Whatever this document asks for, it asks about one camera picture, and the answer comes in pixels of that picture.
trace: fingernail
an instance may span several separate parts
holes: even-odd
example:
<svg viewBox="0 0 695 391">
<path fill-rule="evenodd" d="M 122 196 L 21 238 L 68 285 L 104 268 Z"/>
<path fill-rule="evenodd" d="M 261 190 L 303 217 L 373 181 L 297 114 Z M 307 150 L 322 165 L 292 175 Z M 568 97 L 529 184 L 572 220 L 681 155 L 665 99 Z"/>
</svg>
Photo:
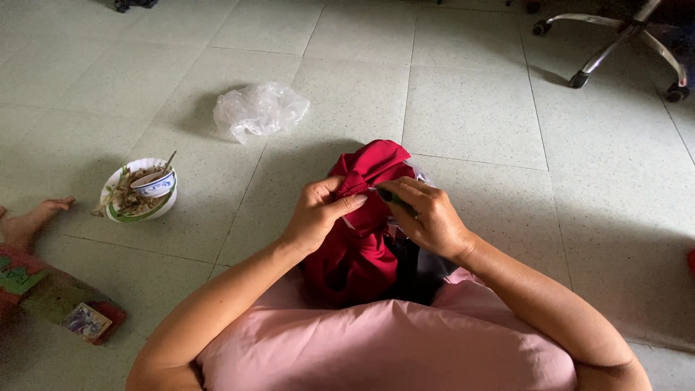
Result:
<svg viewBox="0 0 695 391">
<path fill-rule="evenodd" d="M 364 194 L 358 194 L 354 197 L 354 200 L 359 206 L 362 206 L 365 202 L 367 202 L 367 196 Z"/>
</svg>

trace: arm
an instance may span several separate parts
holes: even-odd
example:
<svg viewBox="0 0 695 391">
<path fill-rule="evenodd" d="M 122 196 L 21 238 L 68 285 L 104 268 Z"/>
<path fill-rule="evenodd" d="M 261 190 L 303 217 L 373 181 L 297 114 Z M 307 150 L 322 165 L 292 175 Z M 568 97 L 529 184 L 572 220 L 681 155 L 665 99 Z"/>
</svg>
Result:
<svg viewBox="0 0 695 391">
<path fill-rule="evenodd" d="M 407 177 L 378 186 L 419 213 L 413 218 L 389 203 L 415 243 L 477 275 L 517 317 L 570 354 L 579 390 L 651 390 L 637 357 L 605 317 L 563 285 L 468 231 L 444 191 Z"/>
<path fill-rule="evenodd" d="M 342 177 L 306 185 L 280 238 L 202 285 L 162 321 L 128 375 L 127 391 L 200 391 L 195 358 L 288 270 L 313 253 L 337 218 L 364 204 L 356 195 L 333 202 Z"/>
</svg>

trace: bowl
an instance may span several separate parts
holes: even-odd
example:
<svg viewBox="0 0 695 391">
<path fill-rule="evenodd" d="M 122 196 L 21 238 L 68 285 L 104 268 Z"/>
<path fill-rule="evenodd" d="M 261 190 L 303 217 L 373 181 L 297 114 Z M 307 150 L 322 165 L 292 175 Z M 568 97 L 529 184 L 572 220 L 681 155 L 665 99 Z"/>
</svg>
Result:
<svg viewBox="0 0 695 391">
<path fill-rule="evenodd" d="M 143 197 L 157 198 L 169 193 L 175 185 L 174 171 L 168 171 L 160 178 L 162 172 L 152 173 L 136 180 L 131 188 Z"/>
<path fill-rule="evenodd" d="M 106 181 L 106 184 L 101 190 L 101 199 L 103 200 L 105 197 L 111 194 L 116 184 L 118 184 L 118 180 L 121 178 L 121 175 L 126 172 L 127 168 L 129 168 L 131 172 L 134 172 L 140 170 L 141 168 L 151 168 L 156 166 L 164 167 L 166 163 L 167 162 L 165 160 L 148 157 L 126 164 L 125 166 L 116 170 L 116 172 L 108 178 L 108 181 Z M 162 197 L 162 199 L 155 205 L 152 205 L 150 208 L 145 208 L 145 210 L 138 214 L 119 214 L 118 211 L 120 210 L 120 206 L 115 202 L 110 202 L 104 208 L 106 210 L 106 215 L 111 220 L 118 221 L 119 223 L 134 223 L 136 221 L 152 220 L 163 216 L 174 206 L 177 196 L 177 188 L 179 185 L 176 170 L 173 167 L 170 167 L 170 170 L 173 174 L 174 184 L 172 185 L 169 193 L 166 194 L 165 197 Z"/>
</svg>

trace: child's leg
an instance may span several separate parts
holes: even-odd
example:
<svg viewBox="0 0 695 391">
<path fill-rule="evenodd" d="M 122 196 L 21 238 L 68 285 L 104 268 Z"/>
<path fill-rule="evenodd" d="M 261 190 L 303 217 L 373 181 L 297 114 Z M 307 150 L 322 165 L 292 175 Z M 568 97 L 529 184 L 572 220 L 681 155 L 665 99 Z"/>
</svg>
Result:
<svg viewBox="0 0 695 391">
<path fill-rule="evenodd" d="M 31 252 L 36 236 L 46 223 L 61 210 L 68 210 L 73 197 L 62 200 L 45 200 L 31 212 L 18 217 L 2 219 L 7 209 L 0 207 L 0 232 L 5 238 L 5 245 L 17 250 Z"/>
</svg>

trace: pink shirt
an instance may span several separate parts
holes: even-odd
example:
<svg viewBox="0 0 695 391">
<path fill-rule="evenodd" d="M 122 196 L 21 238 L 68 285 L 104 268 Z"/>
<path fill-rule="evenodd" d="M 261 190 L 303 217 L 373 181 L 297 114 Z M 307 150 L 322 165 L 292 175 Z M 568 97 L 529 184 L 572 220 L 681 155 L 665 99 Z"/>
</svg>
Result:
<svg viewBox="0 0 695 391">
<path fill-rule="evenodd" d="M 208 391 L 574 390 L 570 356 L 458 269 L 431 307 L 312 303 L 293 269 L 198 356 Z"/>
</svg>

